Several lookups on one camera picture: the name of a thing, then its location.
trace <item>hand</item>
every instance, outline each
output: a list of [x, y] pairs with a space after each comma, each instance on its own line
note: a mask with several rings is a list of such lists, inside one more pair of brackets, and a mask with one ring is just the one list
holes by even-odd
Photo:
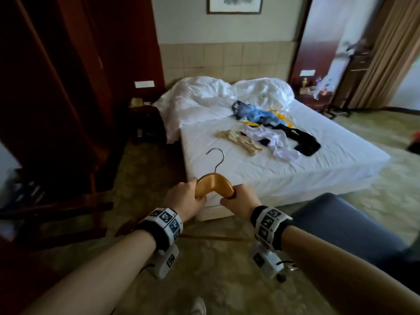
[[182, 222], [188, 221], [194, 217], [206, 204], [206, 196], [196, 199], [195, 186], [197, 179], [188, 183], [180, 182], [165, 196], [164, 207], [170, 208], [178, 213]]
[[234, 185], [235, 198], [222, 198], [220, 204], [238, 217], [242, 217], [248, 221], [251, 220], [252, 212], [256, 207], [261, 206], [261, 202], [250, 187], [244, 184]]

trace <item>wooden hanger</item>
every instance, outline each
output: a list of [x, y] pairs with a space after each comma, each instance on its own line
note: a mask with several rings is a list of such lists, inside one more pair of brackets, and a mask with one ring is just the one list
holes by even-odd
[[197, 185], [195, 187], [195, 198], [199, 199], [212, 191], [216, 191], [223, 198], [232, 199], [235, 197], [235, 190], [232, 187], [232, 184], [223, 175], [216, 173], [217, 167], [225, 159], [225, 153], [220, 148], [212, 148], [206, 152], [206, 154], [211, 152], [213, 149], [220, 150], [223, 154], [223, 159], [217, 164], [216, 168], [214, 168], [214, 173], [208, 173], [207, 175], [204, 175], [197, 180]]

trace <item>curtain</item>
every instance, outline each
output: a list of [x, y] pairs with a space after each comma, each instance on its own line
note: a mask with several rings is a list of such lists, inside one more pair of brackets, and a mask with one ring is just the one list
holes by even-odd
[[380, 109], [394, 96], [420, 52], [420, 0], [394, 0], [372, 63], [349, 108]]

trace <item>framed picture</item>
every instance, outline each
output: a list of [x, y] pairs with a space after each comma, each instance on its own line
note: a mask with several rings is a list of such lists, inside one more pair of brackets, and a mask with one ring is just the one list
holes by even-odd
[[263, 0], [207, 0], [207, 14], [261, 14]]

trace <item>white bed sheet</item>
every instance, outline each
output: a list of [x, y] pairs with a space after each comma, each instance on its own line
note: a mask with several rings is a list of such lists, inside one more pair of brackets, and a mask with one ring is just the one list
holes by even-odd
[[[370, 142], [294, 100], [289, 117], [296, 128], [316, 137], [320, 150], [294, 163], [275, 158], [268, 148], [254, 157], [245, 149], [215, 137], [221, 130], [240, 130], [242, 123], [234, 117], [198, 122], [181, 128], [181, 141], [188, 179], [200, 178], [214, 171], [224, 151], [225, 160], [217, 172], [233, 185], [249, 185], [260, 198], [285, 196], [308, 190], [335, 186], [376, 176], [390, 161], [390, 156]], [[297, 143], [289, 139], [291, 147]], [[207, 196], [206, 207], [219, 205], [220, 196]]]

